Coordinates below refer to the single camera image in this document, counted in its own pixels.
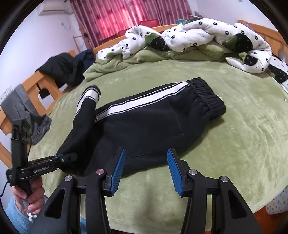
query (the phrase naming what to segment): red curtain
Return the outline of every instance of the red curtain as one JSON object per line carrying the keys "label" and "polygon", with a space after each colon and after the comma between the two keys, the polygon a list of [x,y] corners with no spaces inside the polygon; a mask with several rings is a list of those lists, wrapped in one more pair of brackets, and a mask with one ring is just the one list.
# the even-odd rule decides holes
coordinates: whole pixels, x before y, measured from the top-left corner
{"label": "red curtain", "polygon": [[94,47],[140,21],[158,19],[167,25],[191,15],[187,0],[71,0],[71,5]]}
{"label": "red curtain", "polygon": [[94,47],[101,40],[139,22],[125,0],[71,0],[71,6]]}
{"label": "red curtain", "polygon": [[175,24],[178,19],[190,19],[191,9],[187,0],[143,0],[142,3],[148,18],[158,19],[160,25]]}

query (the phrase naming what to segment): black gripper frame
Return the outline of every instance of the black gripper frame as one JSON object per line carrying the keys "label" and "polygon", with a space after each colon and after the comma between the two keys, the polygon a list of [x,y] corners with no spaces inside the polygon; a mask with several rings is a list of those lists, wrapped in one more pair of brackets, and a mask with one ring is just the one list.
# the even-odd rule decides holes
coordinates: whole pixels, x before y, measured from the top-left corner
{"label": "black gripper frame", "polygon": [[171,152],[182,178],[182,197],[188,197],[181,234],[205,233],[207,195],[212,195],[211,234],[262,234],[255,216],[228,177],[205,177],[190,170],[174,148]]}
{"label": "black gripper frame", "polygon": [[86,194],[87,234],[112,234],[110,229],[105,196],[111,197],[111,178],[123,148],[119,148],[103,168],[103,174],[96,172],[86,177],[66,176],[54,190],[29,234],[80,234],[80,198]]}
{"label": "black gripper frame", "polygon": [[10,186],[19,186],[27,196],[32,194],[30,180],[55,171],[62,165],[69,164],[77,159],[77,154],[49,156],[28,161],[30,125],[26,119],[13,120],[11,137],[12,168],[6,171]]}

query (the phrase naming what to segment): metal screw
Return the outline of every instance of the metal screw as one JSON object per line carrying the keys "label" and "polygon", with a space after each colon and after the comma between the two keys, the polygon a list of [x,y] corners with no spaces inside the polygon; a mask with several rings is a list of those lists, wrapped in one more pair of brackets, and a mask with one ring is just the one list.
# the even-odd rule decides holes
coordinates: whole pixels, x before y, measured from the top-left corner
{"label": "metal screw", "polygon": [[98,169],[98,170],[96,171],[96,174],[97,174],[97,175],[103,175],[104,172],[105,172],[104,169]]}
{"label": "metal screw", "polygon": [[71,175],[65,176],[64,180],[65,181],[70,181],[70,180],[72,180],[72,176]]}
{"label": "metal screw", "polygon": [[223,182],[228,182],[228,181],[229,181],[229,179],[228,179],[227,176],[221,176],[221,180],[222,180]]}
{"label": "metal screw", "polygon": [[195,169],[190,169],[189,170],[189,174],[191,175],[196,175],[197,174],[197,171]]}

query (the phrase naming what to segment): green fleece blanket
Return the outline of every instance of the green fleece blanket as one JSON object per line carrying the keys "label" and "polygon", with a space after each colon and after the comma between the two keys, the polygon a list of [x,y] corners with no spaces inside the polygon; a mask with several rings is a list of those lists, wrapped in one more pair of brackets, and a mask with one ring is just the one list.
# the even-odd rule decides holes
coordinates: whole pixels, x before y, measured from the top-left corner
{"label": "green fleece blanket", "polygon": [[[100,107],[166,83],[199,76],[223,98],[226,113],[210,122],[183,159],[205,176],[228,176],[255,212],[287,185],[288,103],[284,98],[288,97],[267,74],[252,75],[227,63],[142,63],[84,81],[55,105],[50,114],[51,128],[32,147],[29,159],[56,153],[72,129],[77,102],[89,85],[101,89]],[[60,170],[43,176],[47,196],[64,176]],[[187,203],[175,192],[168,166],[122,178],[115,196],[105,200],[111,228],[140,234],[180,233]],[[211,228],[210,197],[206,227]]]}
{"label": "green fleece blanket", "polygon": [[190,60],[190,61],[225,61],[225,57],[234,54],[229,49],[221,46],[215,41],[208,44],[188,47],[184,52],[176,51],[158,51],[151,47],[145,47],[134,56],[123,60],[122,55],[108,53],[105,60],[96,59],[85,72],[84,77],[87,82],[98,78],[104,74],[123,70],[131,65],[144,62],[159,62],[168,59]]}

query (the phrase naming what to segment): blue gripper pad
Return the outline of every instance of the blue gripper pad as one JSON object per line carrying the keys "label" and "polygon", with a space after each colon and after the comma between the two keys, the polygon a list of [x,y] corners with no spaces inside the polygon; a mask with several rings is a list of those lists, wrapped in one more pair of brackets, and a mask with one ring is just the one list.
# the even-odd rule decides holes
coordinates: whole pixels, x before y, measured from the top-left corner
{"label": "blue gripper pad", "polygon": [[114,196],[115,192],[118,190],[118,186],[119,186],[120,179],[121,179],[122,172],[123,172],[124,165],[125,165],[125,160],[126,160],[126,151],[125,149],[123,149],[118,159],[115,170],[112,174],[112,183],[111,183],[111,188],[110,188],[110,192],[112,196]]}
{"label": "blue gripper pad", "polygon": [[169,166],[170,174],[172,176],[174,188],[176,192],[179,194],[179,196],[182,196],[183,195],[182,177],[171,150],[167,151],[167,163]]}

